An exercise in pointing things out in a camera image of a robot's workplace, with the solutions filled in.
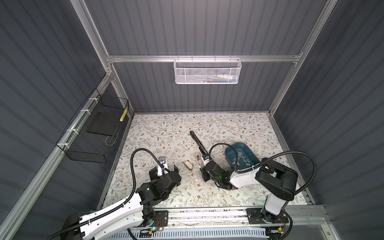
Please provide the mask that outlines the black stapler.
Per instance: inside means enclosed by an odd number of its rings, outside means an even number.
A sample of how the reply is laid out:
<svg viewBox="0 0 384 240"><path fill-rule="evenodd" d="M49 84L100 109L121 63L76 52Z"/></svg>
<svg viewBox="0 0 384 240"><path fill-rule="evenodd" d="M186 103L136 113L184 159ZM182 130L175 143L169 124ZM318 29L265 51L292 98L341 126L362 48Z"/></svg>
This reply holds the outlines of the black stapler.
<svg viewBox="0 0 384 240"><path fill-rule="evenodd" d="M204 145L202 144L202 142L198 139L198 137L196 136L196 134L194 133L194 131L190 131L190 136L192 137L192 139L196 142L199 150L201 151L201 153L203 155L207 155L208 152L207 150L205 149Z"/></svg>

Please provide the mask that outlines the teal plastic tray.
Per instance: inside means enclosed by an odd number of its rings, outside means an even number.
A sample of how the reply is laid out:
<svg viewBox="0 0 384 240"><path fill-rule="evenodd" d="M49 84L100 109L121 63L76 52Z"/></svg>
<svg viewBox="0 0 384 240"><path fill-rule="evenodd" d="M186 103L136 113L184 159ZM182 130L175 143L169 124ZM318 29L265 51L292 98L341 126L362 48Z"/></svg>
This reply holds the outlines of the teal plastic tray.
<svg viewBox="0 0 384 240"><path fill-rule="evenodd" d="M248 169L261 162L245 143L235 143L232 145L232 147L238 153L238 162L236 164L237 170L241 171L244 169ZM234 170L236 163L236 155L232 148L227 147L225 149L225 158L231 166L232 170Z"/></svg>

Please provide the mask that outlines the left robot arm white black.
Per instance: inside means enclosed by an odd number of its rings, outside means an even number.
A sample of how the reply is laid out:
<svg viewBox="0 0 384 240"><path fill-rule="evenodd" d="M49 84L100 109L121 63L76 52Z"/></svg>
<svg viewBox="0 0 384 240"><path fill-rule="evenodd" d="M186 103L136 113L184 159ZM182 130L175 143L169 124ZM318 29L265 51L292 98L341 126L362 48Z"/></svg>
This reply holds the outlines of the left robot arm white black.
<svg viewBox="0 0 384 240"><path fill-rule="evenodd" d="M180 184L179 169L174 166L169 173L142 184L131 198L88 215L69 216L63 230L77 224L83 225L60 234L60 239L103 240L128 228L149 226L156 216L153 206L167 200L172 190Z"/></svg>

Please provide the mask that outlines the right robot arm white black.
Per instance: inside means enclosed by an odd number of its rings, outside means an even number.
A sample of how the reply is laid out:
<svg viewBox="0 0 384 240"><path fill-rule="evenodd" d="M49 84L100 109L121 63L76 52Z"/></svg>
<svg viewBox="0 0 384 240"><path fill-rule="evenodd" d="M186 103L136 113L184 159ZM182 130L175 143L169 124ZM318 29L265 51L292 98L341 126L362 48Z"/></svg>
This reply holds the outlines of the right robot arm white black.
<svg viewBox="0 0 384 240"><path fill-rule="evenodd" d="M273 160L267 162L262 159L262 165L258 168L250 168L246 173L228 172L222 169L208 155L197 155L203 180L212 180L216 186L224 190L235 190L244 186L261 184L269 192L264 207L258 212L258 217L265 223L275 223L281 221L285 223L283 216L285 206L289 201L294 200L298 194L297 180L298 173Z"/></svg>

